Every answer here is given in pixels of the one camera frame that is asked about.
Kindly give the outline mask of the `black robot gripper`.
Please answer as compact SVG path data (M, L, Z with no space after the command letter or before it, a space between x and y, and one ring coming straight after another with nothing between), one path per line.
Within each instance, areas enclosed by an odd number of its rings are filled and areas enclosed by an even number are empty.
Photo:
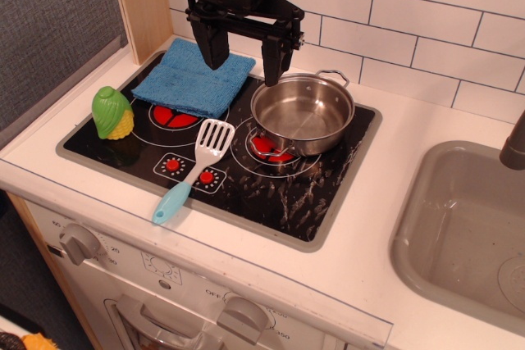
M186 9L205 64L212 70L229 57L228 34L262 40L266 86L290 68L293 49L303 44L304 12L287 0L188 0Z

